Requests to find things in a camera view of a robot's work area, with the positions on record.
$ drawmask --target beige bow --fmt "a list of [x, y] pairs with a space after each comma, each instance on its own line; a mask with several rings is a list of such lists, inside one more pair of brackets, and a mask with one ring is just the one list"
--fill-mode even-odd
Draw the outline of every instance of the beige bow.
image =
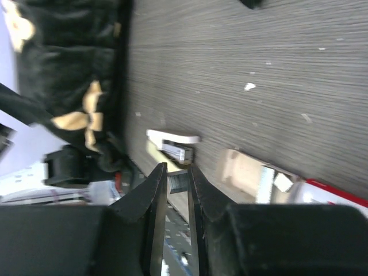
[[9, 31], [11, 44], [16, 52], [22, 52], [24, 42], [31, 39], [35, 34], [35, 26], [22, 18], [17, 4], [12, 0], [2, 0], [4, 18]]
[[102, 131], [104, 119], [103, 113], [96, 112], [98, 99], [101, 95], [102, 91], [99, 81], [94, 80], [83, 97], [83, 109], [87, 114], [84, 112], [71, 112], [51, 120], [57, 128], [66, 131], [77, 131], [86, 128], [86, 147], [92, 151], [98, 151], [94, 146], [96, 139], [93, 132]]

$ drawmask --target wood grain surface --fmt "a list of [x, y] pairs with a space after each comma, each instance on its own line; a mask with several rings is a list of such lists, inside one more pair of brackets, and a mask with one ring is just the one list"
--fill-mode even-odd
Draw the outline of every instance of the wood grain surface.
[[212, 182], [219, 150], [240, 148], [368, 198], [368, 1], [137, 0], [129, 66], [126, 135], [145, 174], [146, 129], [170, 128], [202, 136]]

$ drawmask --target dark fabric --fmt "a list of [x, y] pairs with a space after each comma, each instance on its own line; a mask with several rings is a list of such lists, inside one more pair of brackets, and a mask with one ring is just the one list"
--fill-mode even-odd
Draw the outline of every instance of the dark fabric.
[[[119, 18], [127, 7], [121, 0], [15, 3], [18, 13], [34, 26], [35, 32], [24, 41], [22, 51], [16, 53], [20, 96], [3, 93], [6, 90], [0, 87], [0, 109], [26, 124], [43, 124], [87, 155], [102, 154], [100, 163], [105, 170], [119, 169], [121, 162], [107, 133], [114, 130], [113, 120], [121, 109], [118, 83], [123, 65], [119, 66], [115, 59], [120, 55], [118, 49], [124, 48], [119, 43], [127, 43], [128, 39], [121, 38], [124, 34], [116, 37], [114, 27], [119, 19], [128, 24], [125, 18]], [[52, 121], [75, 112], [87, 116], [82, 102], [93, 82], [98, 82], [102, 91], [95, 113], [103, 114], [102, 131], [93, 130], [94, 151], [85, 146], [87, 128], [63, 129]], [[21, 111], [16, 112], [14, 105], [22, 106]]]

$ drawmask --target red strip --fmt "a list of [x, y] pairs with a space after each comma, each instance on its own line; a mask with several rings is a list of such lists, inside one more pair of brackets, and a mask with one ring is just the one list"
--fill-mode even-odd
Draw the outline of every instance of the red strip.
[[314, 179], [307, 179], [306, 182], [308, 184], [311, 184], [315, 187], [318, 187], [322, 190], [325, 190], [331, 194], [334, 194], [336, 196], [339, 196], [339, 197], [342, 197], [342, 198], [345, 198], [346, 200], [350, 200], [351, 202], [354, 202], [356, 204], [359, 204], [361, 206], [364, 206], [366, 208], [368, 208], [368, 201], [367, 200], [364, 200], [363, 198], [360, 198], [360, 197], [356, 197], [355, 195], [352, 195], [352, 194], [349, 194], [345, 191], [341, 191], [339, 189], [336, 189], [334, 187], [331, 187], [331, 186], [328, 186], [328, 185], [325, 185], [317, 180], [314, 180]]
[[121, 193], [121, 173], [115, 173], [115, 189]]

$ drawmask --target small white sticker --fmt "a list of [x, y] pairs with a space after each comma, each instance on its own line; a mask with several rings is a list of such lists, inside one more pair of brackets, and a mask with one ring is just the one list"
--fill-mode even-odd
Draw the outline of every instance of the small white sticker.
[[274, 181], [274, 185], [279, 188], [279, 190], [283, 193], [289, 191], [293, 184], [294, 183], [289, 178], [281, 173], [276, 176], [276, 179]]
[[244, 91], [249, 91], [249, 90], [251, 90], [251, 89], [253, 89], [253, 88], [255, 88], [256, 86], [255, 86], [255, 84], [254, 83], [251, 83], [251, 82], [248, 82], [247, 84], [246, 84], [246, 86], [244, 87]]

